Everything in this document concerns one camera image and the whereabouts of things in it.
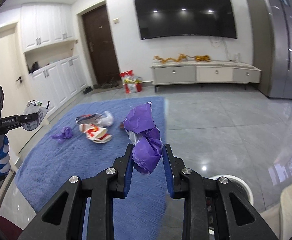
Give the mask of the purple wrapper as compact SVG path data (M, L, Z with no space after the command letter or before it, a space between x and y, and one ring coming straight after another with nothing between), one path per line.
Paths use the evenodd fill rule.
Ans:
M150 175L162 157L163 148L160 130L153 119L151 102L131 109L122 124L134 145L132 159L135 169L141 174Z

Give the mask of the white round trash bin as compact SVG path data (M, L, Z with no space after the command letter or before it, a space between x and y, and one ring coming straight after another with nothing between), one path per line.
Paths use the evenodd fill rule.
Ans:
M241 178L227 175L227 174L220 174L214 175L210 177L210 179L217 180L219 177L227 177L229 181L231 181L238 191L249 201L250 204L254 205L254 198L253 193L249 185L243 181ZM209 226L209 237L210 239L214 239L214 220L213 220L213 207L212 207L212 199L206 198L206 206L207 206L207 214L208 214L208 226Z

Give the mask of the beige sofa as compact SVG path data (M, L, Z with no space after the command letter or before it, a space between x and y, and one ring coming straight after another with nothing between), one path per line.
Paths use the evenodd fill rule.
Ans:
M292 238L292 184L281 192L279 203L261 216L278 239Z

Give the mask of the small purple plastic scrap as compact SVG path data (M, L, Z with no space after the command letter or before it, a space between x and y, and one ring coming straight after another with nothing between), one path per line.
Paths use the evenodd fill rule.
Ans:
M51 136L53 140L56 140L60 144L62 144L65 140L71 139L72 137L73 131L70 127L63 127L58 134Z

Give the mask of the blue fluffy rug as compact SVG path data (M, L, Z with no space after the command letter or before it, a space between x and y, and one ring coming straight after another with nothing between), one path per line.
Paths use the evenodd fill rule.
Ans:
M15 176L15 184L32 208L40 211L71 176L90 178L123 156L130 140L120 123L131 109L149 101L155 125L164 138L166 102L160 96L84 103L68 111L30 150ZM79 131L75 119L104 110L114 117L109 128L112 139L97 144ZM51 136L63 127L70 127L73 137L60 144ZM162 163L150 175L134 171L128 196L113 202L115 238L156 239L166 209L166 193Z

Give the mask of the dark snack bag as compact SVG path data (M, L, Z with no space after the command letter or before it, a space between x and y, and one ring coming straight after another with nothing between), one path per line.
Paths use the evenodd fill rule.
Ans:
M100 120L102 119L103 115L99 113L88 114L88 115L81 115L76 117L75 121L77 124L93 124L98 125Z

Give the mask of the white shoe cabinet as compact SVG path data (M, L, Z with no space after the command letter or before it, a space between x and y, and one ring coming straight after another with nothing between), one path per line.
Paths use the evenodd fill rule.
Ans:
M86 87L81 60L74 53L71 7L30 3L21 7L22 49L35 98L56 112Z

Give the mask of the red white paper carton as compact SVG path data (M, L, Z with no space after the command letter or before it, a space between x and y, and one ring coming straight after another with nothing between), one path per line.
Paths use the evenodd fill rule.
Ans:
M107 128L93 124L80 124L79 131L84 133L87 139L97 144L104 144L112 139L112 135L108 133Z

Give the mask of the white crumpled plastic bag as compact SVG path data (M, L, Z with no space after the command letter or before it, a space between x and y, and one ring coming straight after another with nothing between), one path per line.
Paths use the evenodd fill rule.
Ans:
M97 119L97 125L100 127L110 127L113 125L114 117L109 111L105 111Z

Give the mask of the shoes by door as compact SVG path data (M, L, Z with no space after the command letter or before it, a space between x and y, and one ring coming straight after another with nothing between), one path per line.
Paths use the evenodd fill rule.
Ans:
M109 89L109 88L114 88L114 87L118 87L119 83L115 80L111 80L109 82L105 82L103 84L95 84L93 85L93 87L88 86L84 89L83 94L88 94L92 91L94 91L95 89Z

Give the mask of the dark brown entrance door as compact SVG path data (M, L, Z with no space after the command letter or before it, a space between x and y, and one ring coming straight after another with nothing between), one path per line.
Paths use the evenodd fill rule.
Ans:
M121 78L106 6L93 9L82 18L97 84L118 82Z

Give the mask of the red white gift bag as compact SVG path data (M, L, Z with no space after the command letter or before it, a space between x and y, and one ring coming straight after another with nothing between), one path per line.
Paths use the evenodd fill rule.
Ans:
M142 91L142 78L134 74L133 70L127 70L120 74L126 94Z

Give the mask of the white grey TV cabinet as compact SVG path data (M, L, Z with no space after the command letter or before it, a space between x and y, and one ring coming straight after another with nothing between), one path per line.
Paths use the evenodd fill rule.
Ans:
M150 68L155 89L159 86L184 84L259 84L262 73L250 64L232 61L153 63Z

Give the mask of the white router on cabinet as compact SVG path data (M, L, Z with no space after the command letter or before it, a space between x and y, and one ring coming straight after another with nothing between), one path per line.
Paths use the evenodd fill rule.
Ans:
M234 55L234 60L235 60L235 62L240 62L240 53L236 53Z

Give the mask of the golden dragon ornament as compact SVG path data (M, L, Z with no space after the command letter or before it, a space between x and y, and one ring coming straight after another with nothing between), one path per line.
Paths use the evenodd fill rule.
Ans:
M180 63L180 62L187 61L187 60L193 60L195 62L210 62L211 61L211 57L209 55L189 56L189 55L186 55L186 54L179 54L179 57L175 59L175 58L172 58L172 57L162 58L162 57L156 55L156 56L153 57L153 60L157 60L161 64L166 64L167 62L170 62L170 61L171 62Z

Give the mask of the silver double-door refrigerator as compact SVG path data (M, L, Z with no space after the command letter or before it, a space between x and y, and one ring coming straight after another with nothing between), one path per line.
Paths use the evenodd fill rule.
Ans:
M268 98L292 100L292 8L281 0L246 0L258 89Z

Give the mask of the large black wall television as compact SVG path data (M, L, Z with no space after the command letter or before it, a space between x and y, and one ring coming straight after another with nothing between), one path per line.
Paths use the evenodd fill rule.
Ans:
M231 0L134 0L141 39L237 38Z

